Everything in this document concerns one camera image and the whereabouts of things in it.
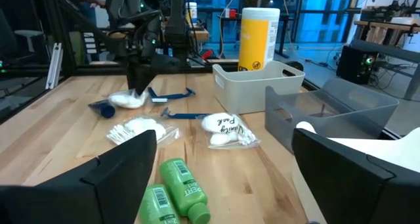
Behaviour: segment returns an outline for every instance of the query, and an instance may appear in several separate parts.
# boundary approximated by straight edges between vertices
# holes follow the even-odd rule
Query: clear plastic bin
[[[311,123],[325,137],[376,139],[398,103],[339,78],[307,93],[279,95],[267,87],[265,128],[292,153],[293,129],[299,122]]]
[[[298,93],[305,73],[278,61],[271,61],[262,70],[225,72],[213,65],[215,94],[230,114],[245,114],[265,110],[265,87],[278,94]]]

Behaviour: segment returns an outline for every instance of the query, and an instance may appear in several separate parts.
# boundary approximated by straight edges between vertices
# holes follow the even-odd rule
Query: yellow container
[[[273,60],[279,17],[275,8],[242,10],[239,71],[262,70]]]

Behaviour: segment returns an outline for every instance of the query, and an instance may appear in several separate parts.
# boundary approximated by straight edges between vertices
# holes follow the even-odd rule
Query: white lid
[[[242,9],[242,18],[262,18],[266,17],[280,17],[280,9],[277,8],[262,8],[262,7],[247,7]]]
[[[185,3],[185,6],[188,8],[188,4],[190,4],[190,7],[197,7],[197,3]]]

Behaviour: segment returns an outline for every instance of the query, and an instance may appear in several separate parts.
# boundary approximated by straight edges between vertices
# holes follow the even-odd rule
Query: green light
[[[366,64],[372,64],[372,63],[373,63],[373,59],[372,58],[366,59]]]

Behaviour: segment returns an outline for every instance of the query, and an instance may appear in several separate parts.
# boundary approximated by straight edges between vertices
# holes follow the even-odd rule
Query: red object
[[[212,50],[208,50],[207,52],[205,52],[203,54],[203,56],[201,57],[203,60],[207,59],[207,57],[211,56],[213,54]]]
[[[230,9],[229,11],[229,18],[235,18],[236,17],[236,10]]]

